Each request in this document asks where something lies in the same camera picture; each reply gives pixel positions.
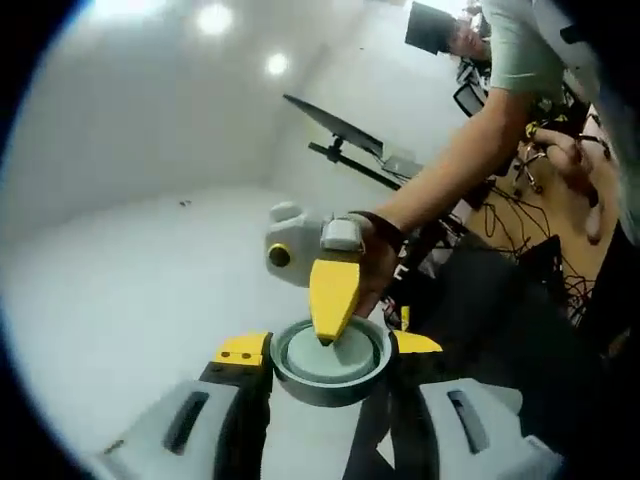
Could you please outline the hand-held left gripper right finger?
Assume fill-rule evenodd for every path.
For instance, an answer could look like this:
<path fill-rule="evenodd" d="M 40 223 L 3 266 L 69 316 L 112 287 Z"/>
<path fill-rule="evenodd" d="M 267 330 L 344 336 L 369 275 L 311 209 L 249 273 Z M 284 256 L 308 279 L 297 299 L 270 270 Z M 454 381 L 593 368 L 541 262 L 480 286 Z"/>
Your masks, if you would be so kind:
<path fill-rule="evenodd" d="M 350 479 L 554 479 L 564 462 L 522 431 L 516 389 L 445 376 L 442 348 L 393 331 L 391 363 L 361 406 Z"/>

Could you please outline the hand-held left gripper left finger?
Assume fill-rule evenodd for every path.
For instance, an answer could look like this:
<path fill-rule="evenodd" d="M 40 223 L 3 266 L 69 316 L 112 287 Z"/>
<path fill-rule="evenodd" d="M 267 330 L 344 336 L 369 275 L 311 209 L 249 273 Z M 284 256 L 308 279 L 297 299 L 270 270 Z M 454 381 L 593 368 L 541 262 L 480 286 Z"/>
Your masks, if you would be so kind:
<path fill-rule="evenodd" d="M 200 377 L 153 403 L 88 463 L 95 479 L 258 479 L 270 423 L 272 335 L 226 340 Z"/>

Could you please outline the person's right hand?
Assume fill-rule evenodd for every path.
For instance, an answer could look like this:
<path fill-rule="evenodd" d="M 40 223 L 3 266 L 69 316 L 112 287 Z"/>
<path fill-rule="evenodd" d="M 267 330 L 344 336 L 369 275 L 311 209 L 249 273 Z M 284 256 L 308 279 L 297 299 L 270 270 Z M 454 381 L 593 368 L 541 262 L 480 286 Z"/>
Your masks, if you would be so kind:
<path fill-rule="evenodd" d="M 362 230 L 364 254 L 360 259 L 360 280 L 356 316 L 367 318 L 381 300 L 394 276 L 398 256 L 372 227 Z"/>

